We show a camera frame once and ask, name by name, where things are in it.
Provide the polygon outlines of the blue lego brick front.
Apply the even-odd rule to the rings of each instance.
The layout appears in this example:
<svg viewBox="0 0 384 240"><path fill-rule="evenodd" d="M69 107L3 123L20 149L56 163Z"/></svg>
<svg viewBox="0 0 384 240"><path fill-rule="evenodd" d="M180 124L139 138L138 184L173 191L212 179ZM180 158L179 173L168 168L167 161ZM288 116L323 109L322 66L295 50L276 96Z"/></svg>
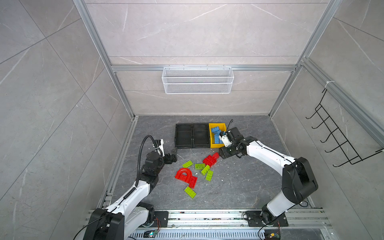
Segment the blue lego brick front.
<svg viewBox="0 0 384 240"><path fill-rule="evenodd" d="M220 144L220 135L219 134L214 135L214 144Z"/></svg>

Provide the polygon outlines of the blue lego brick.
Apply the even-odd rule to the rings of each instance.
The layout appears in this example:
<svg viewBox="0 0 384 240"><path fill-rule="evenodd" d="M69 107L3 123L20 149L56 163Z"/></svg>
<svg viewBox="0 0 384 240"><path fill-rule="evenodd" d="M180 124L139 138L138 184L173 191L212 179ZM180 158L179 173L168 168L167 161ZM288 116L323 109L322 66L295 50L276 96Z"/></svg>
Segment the blue lego brick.
<svg viewBox="0 0 384 240"><path fill-rule="evenodd" d="M219 134L221 132L220 128L217 126L217 127L214 127L211 129L211 132L215 135L215 134Z"/></svg>
<svg viewBox="0 0 384 240"><path fill-rule="evenodd" d="M219 134L214 135L214 144L220 144L220 135Z"/></svg>

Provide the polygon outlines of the blue lego brick top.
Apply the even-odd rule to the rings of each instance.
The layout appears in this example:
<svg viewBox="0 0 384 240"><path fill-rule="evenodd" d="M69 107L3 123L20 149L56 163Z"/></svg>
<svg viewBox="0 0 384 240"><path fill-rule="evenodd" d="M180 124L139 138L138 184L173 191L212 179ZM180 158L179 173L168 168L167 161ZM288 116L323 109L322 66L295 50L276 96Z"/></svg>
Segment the blue lego brick top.
<svg viewBox="0 0 384 240"><path fill-rule="evenodd" d="M215 135L215 134L219 134L221 132L220 128L217 126L217 127L214 127L211 129L211 132Z"/></svg>

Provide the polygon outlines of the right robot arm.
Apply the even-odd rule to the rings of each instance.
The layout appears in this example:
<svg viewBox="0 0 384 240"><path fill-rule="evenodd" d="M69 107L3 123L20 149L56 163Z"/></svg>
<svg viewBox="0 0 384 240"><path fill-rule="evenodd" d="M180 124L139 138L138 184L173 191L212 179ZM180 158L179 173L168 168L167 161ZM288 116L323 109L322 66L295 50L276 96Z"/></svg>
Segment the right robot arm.
<svg viewBox="0 0 384 240"><path fill-rule="evenodd" d="M281 191L262 207L261 218L265 225L271 225L319 188L309 161L303 157L290 157L269 148L254 137L243 137L237 128L221 132L220 140L225 145L219 148L219 155L223 159L250 156L282 176Z"/></svg>

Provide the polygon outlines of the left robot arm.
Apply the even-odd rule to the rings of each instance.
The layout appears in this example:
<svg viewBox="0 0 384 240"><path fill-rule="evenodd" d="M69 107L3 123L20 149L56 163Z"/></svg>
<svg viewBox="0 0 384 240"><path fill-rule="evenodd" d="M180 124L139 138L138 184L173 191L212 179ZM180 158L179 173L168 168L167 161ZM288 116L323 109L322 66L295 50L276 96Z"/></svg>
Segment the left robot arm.
<svg viewBox="0 0 384 240"><path fill-rule="evenodd" d="M142 225L155 220L154 206L142 202L155 188L166 164L177 161L178 149L164 151L164 140L144 137L138 155L135 182L118 200L93 211L89 223L74 236L75 240L125 240Z"/></svg>

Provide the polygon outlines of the yellow plastic bin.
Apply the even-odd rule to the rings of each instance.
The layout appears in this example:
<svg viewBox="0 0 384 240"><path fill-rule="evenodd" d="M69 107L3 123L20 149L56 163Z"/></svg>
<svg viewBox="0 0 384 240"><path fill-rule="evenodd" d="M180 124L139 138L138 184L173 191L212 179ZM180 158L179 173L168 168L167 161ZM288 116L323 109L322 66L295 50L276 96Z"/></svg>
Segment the yellow plastic bin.
<svg viewBox="0 0 384 240"><path fill-rule="evenodd" d="M224 144L214 144L214 134L211 132L211 129L214 127L219 127L221 132L225 132L227 130L225 123L209 123L210 137L211 137L211 149L224 147Z"/></svg>

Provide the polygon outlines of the green lego brick left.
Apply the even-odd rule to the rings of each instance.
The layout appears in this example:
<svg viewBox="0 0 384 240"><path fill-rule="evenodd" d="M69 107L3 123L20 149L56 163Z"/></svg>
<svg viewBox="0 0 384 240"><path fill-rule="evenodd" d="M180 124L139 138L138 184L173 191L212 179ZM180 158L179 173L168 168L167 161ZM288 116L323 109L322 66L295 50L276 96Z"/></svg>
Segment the green lego brick left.
<svg viewBox="0 0 384 240"><path fill-rule="evenodd" d="M188 162L183 164L183 168L189 168L192 165L193 165L193 162L192 161L188 161Z"/></svg>

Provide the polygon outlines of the red arch lego piece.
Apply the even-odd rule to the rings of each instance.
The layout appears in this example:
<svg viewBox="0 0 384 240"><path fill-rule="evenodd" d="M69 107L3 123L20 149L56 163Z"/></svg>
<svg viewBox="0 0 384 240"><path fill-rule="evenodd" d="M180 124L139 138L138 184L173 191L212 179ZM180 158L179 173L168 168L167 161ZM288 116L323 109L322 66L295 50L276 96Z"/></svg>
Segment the red arch lego piece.
<svg viewBox="0 0 384 240"><path fill-rule="evenodd" d="M188 168L181 168L178 170L175 178L185 183L190 183L191 177L193 176L192 171Z"/></svg>

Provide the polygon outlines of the green lego brick middle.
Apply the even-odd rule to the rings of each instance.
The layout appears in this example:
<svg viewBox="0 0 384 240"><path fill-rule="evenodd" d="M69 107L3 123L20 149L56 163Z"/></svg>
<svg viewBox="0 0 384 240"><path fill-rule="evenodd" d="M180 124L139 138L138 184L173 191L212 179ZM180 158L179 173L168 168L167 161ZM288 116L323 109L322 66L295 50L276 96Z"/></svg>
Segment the green lego brick middle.
<svg viewBox="0 0 384 240"><path fill-rule="evenodd" d="M205 164L195 164L195 170L203 170L205 167Z"/></svg>

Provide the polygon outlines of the red lego brick large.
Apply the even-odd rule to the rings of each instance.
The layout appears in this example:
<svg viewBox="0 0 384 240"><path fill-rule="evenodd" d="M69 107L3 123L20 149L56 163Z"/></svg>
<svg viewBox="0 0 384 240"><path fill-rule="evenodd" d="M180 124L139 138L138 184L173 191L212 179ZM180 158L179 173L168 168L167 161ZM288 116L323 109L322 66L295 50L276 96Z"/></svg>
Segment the red lego brick large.
<svg viewBox="0 0 384 240"><path fill-rule="evenodd" d="M208 156L208 157L206 157L206 158L203 160L203 163L204 163L206 166L212 167L213 165L215 165L215 164L217 163L217 159L215 159L213 156Z"/></svg>

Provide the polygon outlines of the red lego brick near arch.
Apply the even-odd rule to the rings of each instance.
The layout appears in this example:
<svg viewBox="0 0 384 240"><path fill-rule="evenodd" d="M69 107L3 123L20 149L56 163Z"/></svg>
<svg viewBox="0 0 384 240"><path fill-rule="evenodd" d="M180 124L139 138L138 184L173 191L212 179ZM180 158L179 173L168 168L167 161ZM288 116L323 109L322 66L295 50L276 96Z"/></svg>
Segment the red lego brick near arch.
<svg viewBox="0 0 384 240"><path fill-rule="evenodd" d="M196 183L197 183L197 180L198 180L197 177L195 177L195 176L191 176L190 181L189 181L189 187L190 187L191 189L194 189L194 188L195 188Z"/></svg>

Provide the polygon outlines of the green lego brick tilted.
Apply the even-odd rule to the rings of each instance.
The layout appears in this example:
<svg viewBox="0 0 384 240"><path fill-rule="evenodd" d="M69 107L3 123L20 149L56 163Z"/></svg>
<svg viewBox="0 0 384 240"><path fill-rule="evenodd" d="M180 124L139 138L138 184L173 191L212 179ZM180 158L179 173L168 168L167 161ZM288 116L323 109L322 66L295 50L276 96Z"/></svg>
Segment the green lego brick tilted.
<svg viewBox="0 0 384 240"><path fill-rule="evenodd" d="M209 166L209 165L206 165L206 166L202 169L201 174L202 174L203 176L205 176L205 175L208 173L209 170L210 170L210 166Z"/></svg>

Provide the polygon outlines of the green lego brick front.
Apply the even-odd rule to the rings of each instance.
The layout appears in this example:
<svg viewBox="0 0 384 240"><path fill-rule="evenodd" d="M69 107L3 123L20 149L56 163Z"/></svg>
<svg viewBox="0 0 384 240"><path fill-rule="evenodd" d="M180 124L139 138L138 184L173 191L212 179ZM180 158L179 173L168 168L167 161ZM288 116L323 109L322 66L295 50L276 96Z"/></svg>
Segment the green lego brick front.
<svg viewBox="0 0 384 240"><path fill-rule="evenodd" d="M194 198L197 194L196 194L196 192L192 189L192 188L190 188L190 187L186 187L185 189L184 189L184 192L190 197L190 198Z"/></svg>

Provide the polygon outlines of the green lego brick lower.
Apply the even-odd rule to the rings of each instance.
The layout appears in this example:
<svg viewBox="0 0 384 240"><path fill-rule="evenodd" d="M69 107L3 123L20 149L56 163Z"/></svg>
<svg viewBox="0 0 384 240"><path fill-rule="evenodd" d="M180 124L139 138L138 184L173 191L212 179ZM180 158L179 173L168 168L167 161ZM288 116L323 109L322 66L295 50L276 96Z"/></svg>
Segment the green lego brick lower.
<svg viewBox="0 0 384 240"><path fill-rule="evenodd" d="M207 181L211 181L212 180L212 177L213 177L213 171L211 170L208 170L207 174L206 174L206 180Z"/></svg>

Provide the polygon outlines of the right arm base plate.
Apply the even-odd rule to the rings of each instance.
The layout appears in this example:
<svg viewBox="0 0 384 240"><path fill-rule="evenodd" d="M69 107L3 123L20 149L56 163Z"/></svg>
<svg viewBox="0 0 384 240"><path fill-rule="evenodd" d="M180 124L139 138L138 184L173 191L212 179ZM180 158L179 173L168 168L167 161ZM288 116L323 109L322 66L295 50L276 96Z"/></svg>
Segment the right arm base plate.
<svg viewBox="0 0 384 240"><path fill-rule="evenodd" d="M249 227L288 227L288 220L285 213L279 216L265 214L262 211L246 211L243 219L248 222Z"/></svg>

